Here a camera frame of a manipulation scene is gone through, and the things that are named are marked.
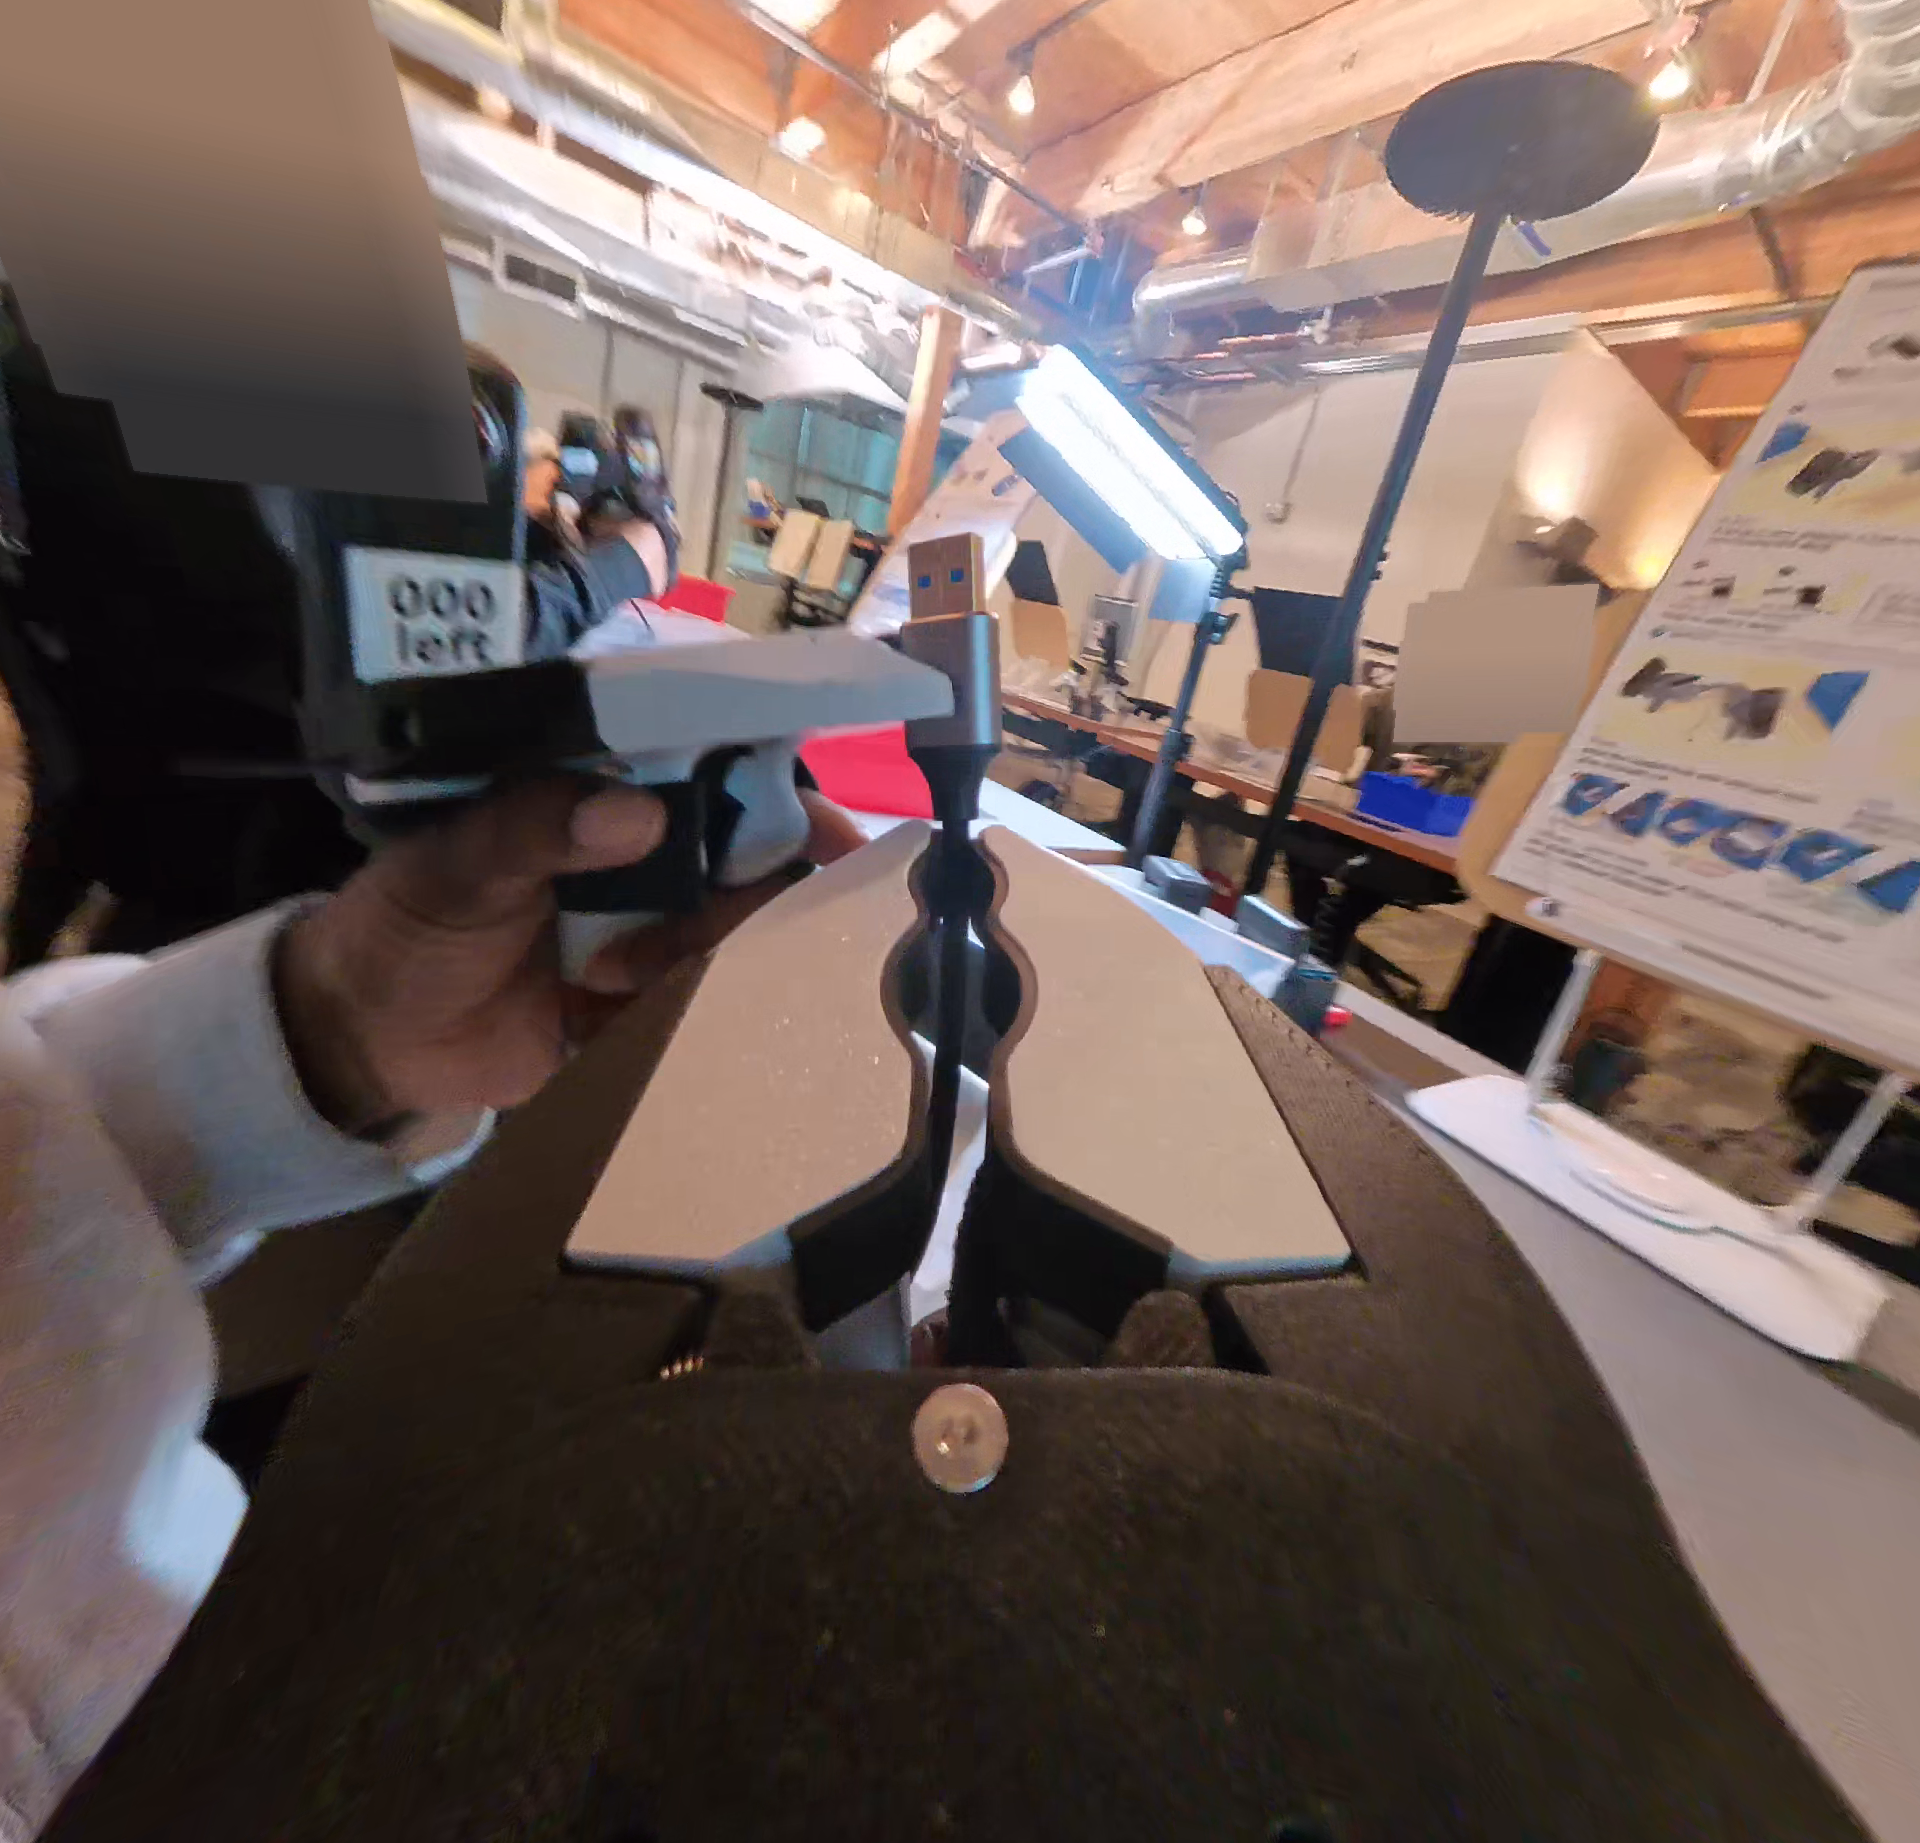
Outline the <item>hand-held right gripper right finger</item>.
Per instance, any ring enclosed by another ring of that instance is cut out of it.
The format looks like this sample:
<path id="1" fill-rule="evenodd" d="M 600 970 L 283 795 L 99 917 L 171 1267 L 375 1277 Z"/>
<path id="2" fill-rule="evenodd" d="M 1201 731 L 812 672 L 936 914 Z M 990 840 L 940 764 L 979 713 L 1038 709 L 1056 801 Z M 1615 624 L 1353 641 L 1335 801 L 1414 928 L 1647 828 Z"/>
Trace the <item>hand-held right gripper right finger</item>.
<path id="1" fill-rule="evenodd" d="M 1013 1170 L 1171 1284 L 1277 1284 L 1352 1243 L 1201 958 L 1090 866 L 979 837 L 1017 982 L 990 1075 Z"/>

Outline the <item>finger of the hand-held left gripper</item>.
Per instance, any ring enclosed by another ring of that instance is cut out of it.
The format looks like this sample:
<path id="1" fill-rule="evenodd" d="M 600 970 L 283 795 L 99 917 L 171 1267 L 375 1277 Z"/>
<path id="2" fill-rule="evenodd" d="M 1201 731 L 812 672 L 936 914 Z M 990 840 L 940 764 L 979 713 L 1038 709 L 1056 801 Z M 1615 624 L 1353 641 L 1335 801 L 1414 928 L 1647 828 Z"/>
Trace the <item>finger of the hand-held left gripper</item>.
<path id="1" fill-rule="evenodd" d="M 846 631 L 648 641 L 576 655 L 574 669 L 610 754 L 693 754 L 952 716 L 946 672 Z"/>

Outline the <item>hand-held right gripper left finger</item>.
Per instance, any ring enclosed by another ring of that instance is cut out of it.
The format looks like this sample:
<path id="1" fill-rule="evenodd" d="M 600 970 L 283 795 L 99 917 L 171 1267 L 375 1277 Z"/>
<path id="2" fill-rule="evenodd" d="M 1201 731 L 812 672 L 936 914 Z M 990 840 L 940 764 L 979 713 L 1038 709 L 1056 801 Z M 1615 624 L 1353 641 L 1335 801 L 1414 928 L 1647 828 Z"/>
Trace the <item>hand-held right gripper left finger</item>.
<path id="1" fill-rule="evenodd" d="M 899 955 L 931 823 L 795 881 L 711 950 L 588 1194 L 570 1270 L 779 1284 L 809 1332 L 918 1264 L 928 1066 Z"/>

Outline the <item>person's left hand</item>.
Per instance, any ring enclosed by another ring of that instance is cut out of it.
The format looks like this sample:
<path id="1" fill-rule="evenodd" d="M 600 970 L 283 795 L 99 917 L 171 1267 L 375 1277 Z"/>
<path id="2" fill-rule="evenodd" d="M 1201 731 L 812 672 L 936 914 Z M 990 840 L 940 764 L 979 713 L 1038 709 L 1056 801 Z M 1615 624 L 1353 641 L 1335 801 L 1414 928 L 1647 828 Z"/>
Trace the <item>person's left hand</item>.
<path id="1" fill-rule="evenodd" d="M 658 796 L 539 778 L 375 852 L 275 946 L 275 999 L 314 1110 L 348 1136 L 460 1129 L 535 1097 L 627 1003 L 832 866 L 866 835 L 802 795 L 809 837 L 785 871 L 604 941 L 569 982 L 556 885 L 632 866 L 665 840 Z"/>

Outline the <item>red plastic bin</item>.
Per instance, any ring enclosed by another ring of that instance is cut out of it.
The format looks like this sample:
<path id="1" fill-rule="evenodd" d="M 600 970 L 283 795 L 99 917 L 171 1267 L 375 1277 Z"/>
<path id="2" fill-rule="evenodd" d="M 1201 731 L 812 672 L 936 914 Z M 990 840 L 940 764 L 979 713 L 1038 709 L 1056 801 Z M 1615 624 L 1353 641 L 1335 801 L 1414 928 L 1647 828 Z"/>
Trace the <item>red plastic bin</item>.
<path id="1" fill-rule="evenodd" d="M 710 624 L 761 634 L 745 591 L 703 576 L 682 576 L 658 596 L 658 610 L 676 610 Z M 813 731 L 799 761 L 823 796 L 853 818 L 931 819 L 931 785 L 905 743 L 905 723 Z"/>

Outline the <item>long wooden workbench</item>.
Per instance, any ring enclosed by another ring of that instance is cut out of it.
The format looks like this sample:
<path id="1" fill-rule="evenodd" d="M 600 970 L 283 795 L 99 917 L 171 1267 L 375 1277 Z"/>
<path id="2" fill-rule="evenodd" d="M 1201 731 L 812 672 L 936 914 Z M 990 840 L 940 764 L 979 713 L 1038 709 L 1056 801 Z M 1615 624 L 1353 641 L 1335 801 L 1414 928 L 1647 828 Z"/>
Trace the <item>long wooden workbench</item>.
<path id="1" fill-rule="evenodd" d="M 1083 716 L 1073 716 L 1065 703 L 1056 703 L 1055 699 L 1042 695 L 1030 695 L 1021 690 L 1008 690 L 1001 695 L 1001 707 L 1013 716 L 1022 716 L 1027 720 L 1038 720 L 1045 726 L 1062 726 L 1065 731 L 1087 736 L 1099 746 L 1107 746 L 1113 753 L 1131 754 L 1136 764 L 1155 764 L 1158 754 L 1158 741 L 1164 729 L 1158 723 L 1113 723 L 1113 720 L 1090 720 Z M 1209 785 L 1236 802 L 1240 802 L 1240 818 L 1249 818 L 1251 823 L 1260 823 L 1268 813 L 1268 805 L 1277 795 L 1274 781 L 1260 781 L 1257 774 L 1246 774 L 1243 770 L 1227 770 L 1206 754 L 1189 753 L 1177 764 L 1177 774 L 1182 781 Z M 1462 837 L 1435 837 L 1435 835 L 1423 835 L 1411 832 L 1401 826 L 1390 823 L 1377 823 L 1370 818 L 1362 818 L 1352 808 L 1343 808 L 1339 802 L 1326 802 L 1326 801 L 1308 801 L 1297 796 L 1288 811 L 1291 823 L 1308 823 L 1314 828 L 1343 835 L 1353 842 L 1365 842 L 1369 849 L 1387 852 L 1393 857 L 1401 857 L 1404 863 L 1417 863 L 1427 871 L 1440 871 L 1444 876 L 1458 876 L 1458 857 L 1462 857 Z"/>

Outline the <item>black light stand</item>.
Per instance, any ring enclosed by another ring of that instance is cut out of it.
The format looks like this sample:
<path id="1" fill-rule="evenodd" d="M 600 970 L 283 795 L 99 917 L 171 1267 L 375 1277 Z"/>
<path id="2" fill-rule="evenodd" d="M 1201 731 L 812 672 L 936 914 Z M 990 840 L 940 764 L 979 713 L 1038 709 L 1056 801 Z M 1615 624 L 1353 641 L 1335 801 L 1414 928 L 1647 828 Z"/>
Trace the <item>black light stand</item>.
<path id="1" fill-rule="evenodd" d="M 1186 662 L 1182 682 L 1177 685 L 1177 700 L 1171 703 L 1164 729 L 1158 736 L 1158 750 L 1154 753 L 1151 774 L 1140 795 L 1134 811 L 1134 832 L 1127 837 L 1131 867 L 1145 867 L 1158 840 L 1158 818 L 1174 788 L 1182 757 L 1189 746 L 1189 719 L 1192 699 L 1198 695 L 1198 682 L 1206 668 L 1206 655 L 1236 624 L 1232 603 L 1243 603 L 1246 591 L 1236 589 L 1236 576 L 1246 569 L 1246 543 L 1240 541 L 1236 552 L 1220 559 L 1147 559 L 1140 566 L 1136 576 L 1136 634 L 1131 676 L 1145 686 L 1145 627 L 1147 624 L 1185 624 Z"/>

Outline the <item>blue plastic bin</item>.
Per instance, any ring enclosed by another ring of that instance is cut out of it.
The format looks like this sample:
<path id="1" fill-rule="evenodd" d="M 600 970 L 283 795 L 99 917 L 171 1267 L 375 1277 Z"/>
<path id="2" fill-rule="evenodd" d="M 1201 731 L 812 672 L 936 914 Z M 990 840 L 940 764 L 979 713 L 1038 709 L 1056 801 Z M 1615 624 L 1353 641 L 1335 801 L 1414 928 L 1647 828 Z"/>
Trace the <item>blue plastic bin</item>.
<path id="1" fill-rule="evenodd" d="M 1369 771 L 1356 785 L 1353 813 L 1434 840 L 1458 837 L 1476 805 L 1473 795 L 1454 795 L 1393 771 Z"/>

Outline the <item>led light panel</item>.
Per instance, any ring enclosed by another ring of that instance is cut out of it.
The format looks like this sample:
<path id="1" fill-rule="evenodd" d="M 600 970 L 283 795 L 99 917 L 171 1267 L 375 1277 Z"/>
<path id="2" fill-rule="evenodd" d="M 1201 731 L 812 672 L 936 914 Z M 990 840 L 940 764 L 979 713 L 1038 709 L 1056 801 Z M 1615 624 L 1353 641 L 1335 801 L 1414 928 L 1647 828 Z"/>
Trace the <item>led light panel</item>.
<path id="1" fill-rule="evenodd" d="M 1110 569 L 1243 555 L 1232 498 L 1072 347 L 1045 347 L 1022 370 L 1015 408 L 1021 429 L 1001 454 Z"/>

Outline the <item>instruction poster board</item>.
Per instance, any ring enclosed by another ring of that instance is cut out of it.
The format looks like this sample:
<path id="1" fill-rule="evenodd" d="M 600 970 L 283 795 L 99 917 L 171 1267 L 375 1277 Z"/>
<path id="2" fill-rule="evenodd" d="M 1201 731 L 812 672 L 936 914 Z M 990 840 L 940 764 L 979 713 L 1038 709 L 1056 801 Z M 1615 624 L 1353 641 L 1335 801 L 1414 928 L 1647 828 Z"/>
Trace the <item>instruction poster board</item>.
<path id="1" fill-rule="evenodd" d="M 1492 866 L 1917 1079 L 1917 259 L 1848 276 Z"/>

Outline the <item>black disc pole stand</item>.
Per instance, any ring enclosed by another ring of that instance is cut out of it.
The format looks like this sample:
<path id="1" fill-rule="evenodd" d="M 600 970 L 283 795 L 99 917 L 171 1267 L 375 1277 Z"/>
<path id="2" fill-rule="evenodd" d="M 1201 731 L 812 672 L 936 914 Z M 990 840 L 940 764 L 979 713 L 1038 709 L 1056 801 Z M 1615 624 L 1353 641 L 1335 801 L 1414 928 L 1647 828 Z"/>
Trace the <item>black disc pole stand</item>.
<path id="1" fill-rule="evenodd" d="M 1541 59 L 1505 63 L 1434 84 L 1390 131 L 1383 167 L 1397 196 L 1417 211 L 1464 218 L 1471 227 L 1314 659 L 1277 795 L 1240 876 L 1243 897 L 1263 894 L 1332 695 L 1348 679 L 1360 614 L 1502 232 L 1513 223 L 1567 218 L 1615 196 L 1645 167 L 1657 126 L 1652 101 L 1629 80 L 1589 63 Z"/>

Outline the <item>silver ventilation duct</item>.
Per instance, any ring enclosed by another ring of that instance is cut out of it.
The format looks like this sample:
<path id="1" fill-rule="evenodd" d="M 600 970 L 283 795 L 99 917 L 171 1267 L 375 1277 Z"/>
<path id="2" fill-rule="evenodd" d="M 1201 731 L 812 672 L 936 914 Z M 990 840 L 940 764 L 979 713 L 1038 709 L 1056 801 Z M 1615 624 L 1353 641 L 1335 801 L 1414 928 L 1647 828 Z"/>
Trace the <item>silver ventilation duct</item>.
<path id="1" fill-rule="evenodd" d="M 1505 223 L 1492 275 L 1541 271 L 1596 248 L 1800 196 L 1917 132 L 1917 0 L 1835 0 L 1844 59 L 1823 77 L 1717 111 L 1666 117 L 1645 167 L 1585 211 Z M 1239 251 L 1151 271 L 1134 346 L 1168 353 L 1186 319 L 1243 306 L 1319 314 L 1434 288 L 1454 271 L 1464 218 L 1420 216 L 1386 183 L 1328 197 L 1314 218 L 1268 218 Z"/>

